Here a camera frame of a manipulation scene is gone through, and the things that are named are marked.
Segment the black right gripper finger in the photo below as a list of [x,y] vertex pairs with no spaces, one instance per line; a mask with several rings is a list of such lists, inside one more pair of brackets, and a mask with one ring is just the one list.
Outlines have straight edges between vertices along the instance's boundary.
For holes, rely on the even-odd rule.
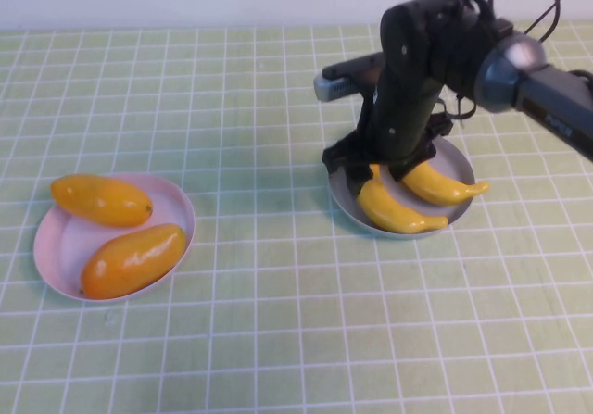
[[423,162],[430,161],[436,155],[435,150],[417,150],[411,156],[395,163],[390,163],[388,171],[396,182],[401,182],[409,173]]
[[350,193],[359,193],[371,178],[369,163],[356,146],[334,144],[322,152],[322,163],[329,174],[340,169],[346,176],[346,186]]

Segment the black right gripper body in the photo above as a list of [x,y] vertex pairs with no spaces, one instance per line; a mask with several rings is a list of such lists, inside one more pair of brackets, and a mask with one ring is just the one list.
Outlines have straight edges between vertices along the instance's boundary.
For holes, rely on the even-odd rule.
[[405,83],[387,75],[381,75],[375,85],[361,76],[354,83],[371,100],[360,117],[356,142],[369,165],[389,165],[417,150],[435,150],[426,127],[442,83],[432,79]]

